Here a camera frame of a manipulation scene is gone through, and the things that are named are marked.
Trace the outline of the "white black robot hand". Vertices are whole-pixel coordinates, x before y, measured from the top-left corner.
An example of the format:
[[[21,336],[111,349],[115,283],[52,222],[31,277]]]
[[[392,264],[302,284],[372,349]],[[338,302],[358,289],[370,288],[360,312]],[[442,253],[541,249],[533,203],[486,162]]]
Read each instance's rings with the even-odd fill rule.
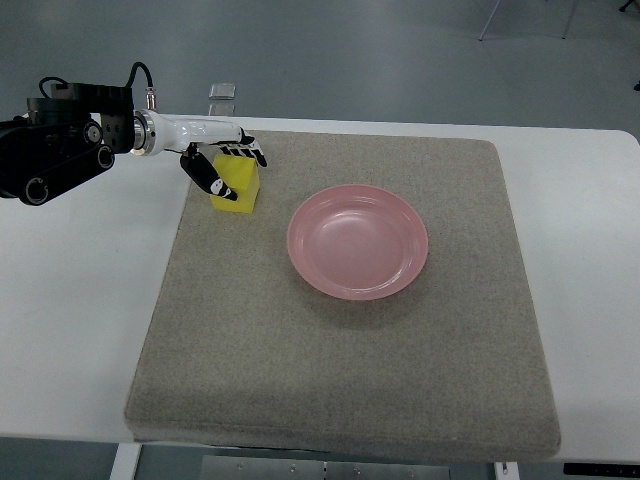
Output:
[[[238,194],[201,152],[203,147],[217,148],[225,155],[251,158],[262,167],[267,165],[255,137],[233,122],[140,110],[134,114],[134,123],[140,129],[136,134],[135,154],[178,153],[184,172],[201,190],[215,197],[238,200]]]

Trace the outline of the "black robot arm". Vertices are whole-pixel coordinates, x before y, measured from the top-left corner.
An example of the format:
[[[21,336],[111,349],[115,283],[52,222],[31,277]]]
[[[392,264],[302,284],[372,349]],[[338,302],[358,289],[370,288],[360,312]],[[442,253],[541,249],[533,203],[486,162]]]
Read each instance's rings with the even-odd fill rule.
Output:
[[[154,83],[142,62],[123,86],[41,79],[39,88],[49,84],[51,92],[29,98],[25,115],[1,123],[1,196],[41,206],[111,169],[118,154],[141,148],[145,128],[132,93],[139,71],[153,108]]]

